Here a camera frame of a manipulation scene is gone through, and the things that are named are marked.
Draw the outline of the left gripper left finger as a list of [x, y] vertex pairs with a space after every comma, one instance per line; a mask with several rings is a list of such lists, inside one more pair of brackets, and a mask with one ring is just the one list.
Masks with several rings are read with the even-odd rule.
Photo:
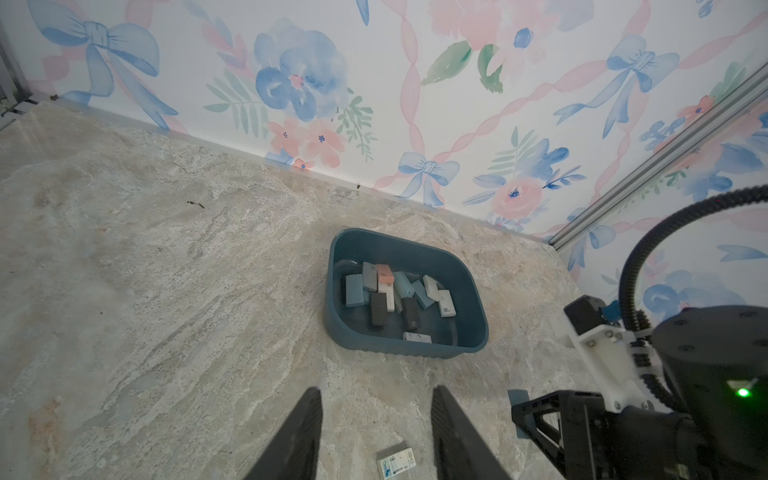
[[245, 479], [315, 480], [322, 421], [321, 391], [308, 388]]

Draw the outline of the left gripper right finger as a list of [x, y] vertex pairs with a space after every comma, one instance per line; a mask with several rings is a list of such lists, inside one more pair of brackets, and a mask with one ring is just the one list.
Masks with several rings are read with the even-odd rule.
[[438, 479], [511, 479], [445, 386], [433, 390], [431, 425]]

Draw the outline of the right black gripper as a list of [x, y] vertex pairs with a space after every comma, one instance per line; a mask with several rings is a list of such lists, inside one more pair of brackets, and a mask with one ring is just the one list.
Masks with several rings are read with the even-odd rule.
[[566, 479], [764, 479], [767, 311], [686, 309], [651, 332], [678, 405], [606, 417], [597, 393], [559, 390], [521, 407], [527, 435]]

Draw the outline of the blue white eraser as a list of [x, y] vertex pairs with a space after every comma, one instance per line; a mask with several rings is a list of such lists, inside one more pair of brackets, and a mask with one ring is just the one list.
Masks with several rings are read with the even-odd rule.
[[405, 341], [408, 341], [408, 342], [426, 343], [426, 344], [432, 343], [431, 336], [428, 334], [421, 334], [417, 332], [404, 332], [402, 337]]

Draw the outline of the black eraser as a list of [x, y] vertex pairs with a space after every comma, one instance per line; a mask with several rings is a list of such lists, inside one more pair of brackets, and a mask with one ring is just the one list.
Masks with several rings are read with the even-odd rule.
[[408, 332], [417, 332], [420, 328], [420, 304], [415, 297], [407, 297], [401, 300], [403, 316]]
[[387, 325], [388, 309], [385, 293], [372, 292], [370, 294], [370, 315], [371, 324], [374, 327], [384, 327]]

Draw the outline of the teal eraser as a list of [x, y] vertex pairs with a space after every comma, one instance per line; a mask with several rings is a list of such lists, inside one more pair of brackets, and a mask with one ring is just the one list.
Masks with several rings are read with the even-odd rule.
[[426, 288], [421, 280], [414, 281], [411, 286], [414, 291], [414, 297], [422, 309], [426, 310], [435, 303], [435, 301], [428, 296]]
[[517, 438], [528, 440], [529, 436], [527, 435], [525, 417], [521, 413], [522, 405], [530, 400], [528, 391], [524, 389], [511, 389], [508, 391], [508, 397], [511, 405], [511, 419], [515, 425]]
[[345, 277], [345, 306], [355, 308], [365, 304], [365, 290], [361, 274], [351, 274]]
[[394, 288], [400, 298], [412, 298], [415, 294], [412, 281], [404, 272], [394, 272]]

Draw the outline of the white eraser bottom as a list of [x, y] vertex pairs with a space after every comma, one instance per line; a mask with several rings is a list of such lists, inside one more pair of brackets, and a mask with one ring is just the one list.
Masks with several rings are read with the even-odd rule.
[[437, 281], [429, 275], [424, 275], [422, 281], [425, 287], [426, 295], [433, 301], [439, 302], [441, 299], [440, 289]]

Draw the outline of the grey eraser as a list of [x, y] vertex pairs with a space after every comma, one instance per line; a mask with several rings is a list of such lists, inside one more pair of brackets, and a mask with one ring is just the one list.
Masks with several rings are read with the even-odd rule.
[[362, 264], [362, 285], [366, 291], [376, 292], [378, 290], [378, 269], [376, 264], [369, 262]]

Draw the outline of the pink eraser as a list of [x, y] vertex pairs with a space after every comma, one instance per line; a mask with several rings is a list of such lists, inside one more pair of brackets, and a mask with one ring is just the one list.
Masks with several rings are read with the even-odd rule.
[[394, 274], [391, 270], [391, 267], [387, 264], [377, 264], [376, 265], [377, 270], [377, 281], [380, 284], [393, 284], [394, 283]]

